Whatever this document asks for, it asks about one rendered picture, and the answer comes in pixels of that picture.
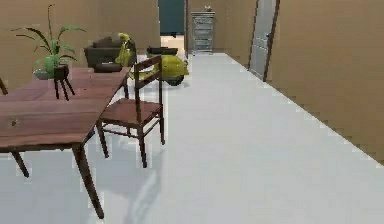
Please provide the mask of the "grey room door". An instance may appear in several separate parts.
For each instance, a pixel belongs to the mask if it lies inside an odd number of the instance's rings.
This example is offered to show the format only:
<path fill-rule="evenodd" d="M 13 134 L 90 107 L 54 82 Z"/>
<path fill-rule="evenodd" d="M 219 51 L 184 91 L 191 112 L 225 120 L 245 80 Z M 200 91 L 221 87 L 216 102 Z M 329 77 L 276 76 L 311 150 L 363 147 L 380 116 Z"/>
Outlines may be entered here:
<path fill-rule="evenodd" d="M 249 70 L 262 79 L 269 52 L 267 33 L 271 33 L 276 0 L 258 0 Z"/>

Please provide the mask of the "black legged plant stand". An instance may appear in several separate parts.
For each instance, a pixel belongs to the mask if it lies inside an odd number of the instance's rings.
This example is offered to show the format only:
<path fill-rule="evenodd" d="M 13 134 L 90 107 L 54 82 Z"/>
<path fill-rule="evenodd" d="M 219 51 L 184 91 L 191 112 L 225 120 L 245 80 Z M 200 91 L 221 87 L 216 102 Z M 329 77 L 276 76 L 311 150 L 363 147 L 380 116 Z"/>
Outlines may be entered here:
<path fill-rule="evenodd" d="M 62 87 L 66 100 L 69 100 L 67 88 L 69 88 L 72 94 L 75 94 L 74 89 L 68 80 L 68 75 L 69 75 L 69 67 L 67 64 L 59 64 L 57 67 L 54 68 L 53 80 L 54 80 L 55 96 L 57 99 L 60 98 L 59 87 Z"/>

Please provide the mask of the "brown wooden dining table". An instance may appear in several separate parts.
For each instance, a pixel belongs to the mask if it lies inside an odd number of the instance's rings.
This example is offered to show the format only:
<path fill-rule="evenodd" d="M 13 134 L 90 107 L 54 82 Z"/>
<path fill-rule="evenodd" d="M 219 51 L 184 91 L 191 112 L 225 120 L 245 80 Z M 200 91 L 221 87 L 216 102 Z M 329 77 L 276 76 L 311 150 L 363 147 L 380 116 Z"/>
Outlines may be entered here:
<path fill-rule="evenodd" d="M 99 218 L 104 217 L 84 145 L 116 92 L 126 83 L 126 70 L 95 73 L 74 68 L 69 78 L 75 94 L 54 96 L 51 80 L 34 80 L 0 96 L 0 153 L 10 153 L 24 176 L 23 152 L 70 149 Z"/>

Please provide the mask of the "pale bowl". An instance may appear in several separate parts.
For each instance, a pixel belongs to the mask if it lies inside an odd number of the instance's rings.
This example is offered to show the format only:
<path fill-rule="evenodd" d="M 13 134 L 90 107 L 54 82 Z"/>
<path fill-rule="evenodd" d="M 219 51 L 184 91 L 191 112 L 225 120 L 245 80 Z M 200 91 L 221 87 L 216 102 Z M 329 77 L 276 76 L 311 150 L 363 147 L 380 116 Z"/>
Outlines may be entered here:
<path fill-rule="evenodd" d="M 50 78 L 49 73 L 44 69 L 36 69 L 33 74 L 39 80 L 48 80 Z"/>

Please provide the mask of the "brown wooden chair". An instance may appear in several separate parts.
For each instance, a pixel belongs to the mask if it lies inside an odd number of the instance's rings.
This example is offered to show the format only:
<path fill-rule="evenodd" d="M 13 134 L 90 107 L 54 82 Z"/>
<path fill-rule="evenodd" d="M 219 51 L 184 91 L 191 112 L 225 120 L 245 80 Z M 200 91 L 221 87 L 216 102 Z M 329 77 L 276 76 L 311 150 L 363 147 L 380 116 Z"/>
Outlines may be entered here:
<path fill-rule="evenodd" d="M 147 167 L 145 137 L 156 126 L 160 126 L 161 144 L 165 144 L 165 123 L 162 89 L 162 56 L 157 55 L 134 65 L 134 99 L 128 98 L 128 85 L 124 82 L 125 97 L 109 105 L 96 123 L 104 156 L 109 157 L 105 133 L 135 138 L 139 141 L 142 166 Z M 150 102 L 140 99 L 139 91 L 157 80 L 158 101 Z"/>

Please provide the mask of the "grey chest of drawers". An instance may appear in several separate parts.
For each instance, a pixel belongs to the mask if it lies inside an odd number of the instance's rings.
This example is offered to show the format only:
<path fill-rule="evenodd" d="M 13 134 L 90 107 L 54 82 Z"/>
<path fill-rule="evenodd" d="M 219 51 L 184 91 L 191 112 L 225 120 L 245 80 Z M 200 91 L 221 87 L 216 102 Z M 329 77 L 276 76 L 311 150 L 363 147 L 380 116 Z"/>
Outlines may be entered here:
<path fill-rule="evenodd" d="M 192 54 L 213 52 L 214 12 L 192 12 Z"/>

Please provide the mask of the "green house plant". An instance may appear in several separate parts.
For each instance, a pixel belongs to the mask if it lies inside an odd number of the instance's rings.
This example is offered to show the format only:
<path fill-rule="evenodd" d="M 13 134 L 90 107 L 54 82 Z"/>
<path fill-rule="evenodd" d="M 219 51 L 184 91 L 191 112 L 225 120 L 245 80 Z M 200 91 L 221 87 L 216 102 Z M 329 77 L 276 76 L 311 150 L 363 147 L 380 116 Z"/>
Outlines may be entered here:
<path fill-rule="evenodd" d="M 15 32 L 16 37 L 24 37 L 34 41 L 36 43 L 35 51 L 44 49 L 47 52 L 47 55 L 42 59 L 37 60 L 37 63 L 41 65 L 41 69 L 47 74 L 48 79 L 53 78 L 55 76 L 55 69 L 65 65 L 68 60 L 76 61 L 76 52 L 74 48 L 63 43 L 61 41 L 62 36 L 68 31 L 85 32 L 85 29 L 81 27 L 64 25 L 60 28 L 58 34 L 54 35 L 51 20 L 51 9 L 53 7 L 54 4 L 49 4 L 47 6 L 47 34 L 32 26 L 12 29 L 12 32 Z"/>

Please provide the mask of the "dark green door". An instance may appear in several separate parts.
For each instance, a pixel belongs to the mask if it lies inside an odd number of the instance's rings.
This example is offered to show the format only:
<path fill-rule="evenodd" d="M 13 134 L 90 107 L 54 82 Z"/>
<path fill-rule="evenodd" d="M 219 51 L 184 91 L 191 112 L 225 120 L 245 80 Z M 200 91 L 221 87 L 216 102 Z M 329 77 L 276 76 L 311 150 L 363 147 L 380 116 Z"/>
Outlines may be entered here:
<path fill-rule="evenodd" d="M 158 0 L 160 35 L 184 33 L 184 0 Z"/>

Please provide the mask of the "yellow green scooter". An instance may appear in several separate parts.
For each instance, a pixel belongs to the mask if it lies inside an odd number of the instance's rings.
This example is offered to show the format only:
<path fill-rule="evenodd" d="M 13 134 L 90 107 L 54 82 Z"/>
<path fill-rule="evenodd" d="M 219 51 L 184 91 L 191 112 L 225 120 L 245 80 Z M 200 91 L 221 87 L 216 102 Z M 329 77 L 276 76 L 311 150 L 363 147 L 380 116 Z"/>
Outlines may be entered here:
<path fill-rule="evenodd" d="M 118 37 L 121 41 L 118 56 L 115 58 L 115 63 L 121 67 L 131 67 L 137 63 L 136 45 L 133 38 L 127 33 L 119 33 Z M 162 58 L 162 65 L 158 64 L 150 66 L 147 69 L 143 69 L 139 72 L 139 78 L 147 78 L 152 73 L 155 73 L 162 68 L 162 80 L 167 82 L 171 86 L 180 85 L 184 77 L 189 74 L 188 62 L 182 60 L 177 56 L 177 48 L 169 47 L 151 47 L 146 49 L 147 58 L 160 55 Z"/>

